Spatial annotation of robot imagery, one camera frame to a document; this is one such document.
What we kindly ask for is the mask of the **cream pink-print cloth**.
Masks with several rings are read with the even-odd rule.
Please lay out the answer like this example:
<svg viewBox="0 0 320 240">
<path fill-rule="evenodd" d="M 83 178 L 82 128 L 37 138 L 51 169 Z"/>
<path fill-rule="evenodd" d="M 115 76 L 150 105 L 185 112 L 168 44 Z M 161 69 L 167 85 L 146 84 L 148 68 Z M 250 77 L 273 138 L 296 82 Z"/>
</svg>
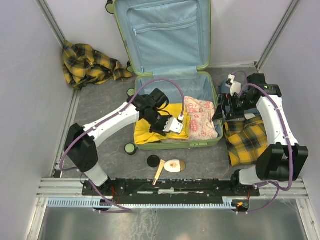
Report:
<svg viewBox="0 0 320 240">
<path fill-rule="evenodd" d="M 211 101 L 199 100 L 190 96 L 184 98 L 186 112 L 190 117 L 189 140 L 204 141 L 218 138 L 212 117 L 215 113 L 214 103 Z"/>
</svg>

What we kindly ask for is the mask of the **blue-grey garment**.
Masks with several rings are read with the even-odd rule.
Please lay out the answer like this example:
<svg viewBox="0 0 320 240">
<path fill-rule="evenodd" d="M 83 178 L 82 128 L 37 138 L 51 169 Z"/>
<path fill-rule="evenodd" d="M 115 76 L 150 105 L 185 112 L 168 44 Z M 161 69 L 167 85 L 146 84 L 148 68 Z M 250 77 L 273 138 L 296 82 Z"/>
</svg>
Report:
<svg viewBox="0 0 320 240">
<path fill-rule="evenodd" d="M 226 86 L 226 81 L 223 81 L 222 84 L 218 87 L 219 94 L 230 94 L 230 88 Z"/>
</svg>

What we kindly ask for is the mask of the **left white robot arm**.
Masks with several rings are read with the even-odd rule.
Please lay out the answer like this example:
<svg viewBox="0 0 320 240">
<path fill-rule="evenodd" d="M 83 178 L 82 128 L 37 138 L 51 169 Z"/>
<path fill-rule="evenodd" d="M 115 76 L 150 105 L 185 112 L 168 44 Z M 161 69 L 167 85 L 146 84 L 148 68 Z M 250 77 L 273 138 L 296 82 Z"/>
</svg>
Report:
<svg viewBox="0 0 320 240">
<path fill-rule="evenodd" d="M 80 126 L 73 124 L 68 131 L 64 145 L 66 155 L 75 164 L 81 173 L 85 174 L 91 182 L 93 189 L 99 195 L 106 195 L 111 189 L 109 177 L 98 163 L 97 148 L 113 134 L 124 127 L 145 120 L 149 123 L 149 131 L 166 136 L 172 115 L 161 115 L 160 108 L 168 104 L 168 97 L 159 89 L 150 94 L 137 95 L 128 98 L 118 109 L 105 117 Z"/>
</svg>

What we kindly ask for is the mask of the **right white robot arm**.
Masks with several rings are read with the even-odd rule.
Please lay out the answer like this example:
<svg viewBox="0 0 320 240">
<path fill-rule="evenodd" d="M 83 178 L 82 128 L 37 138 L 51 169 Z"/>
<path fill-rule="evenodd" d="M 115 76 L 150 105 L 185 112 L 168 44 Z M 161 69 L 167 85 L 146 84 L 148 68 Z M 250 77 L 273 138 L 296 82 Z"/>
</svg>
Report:
<svg viewBox="0 0 320 240">
<path fill-rule="evenodd" d="M 294 137 L 283 109 L 280 87 L 267 84 L 263 73 L 247 77 L 242 85 L 229 74 L 225 82 L 228 93 L 220 93 L 218 107 L 212 121 L 233 121 L 244 118 L 251 109 L 256 109 L 262 118 L 267 138 L 267 148 L 257 158 L 255 166 L 237 172 L 236 179 L 229 183 L 231 193 L 236 196 L 247 191 L 248 186 L 280 186 L 286 182 L 288 191 L 299 177 L 309 156 L 306 146 L 299 145 Z"/>
</svg>

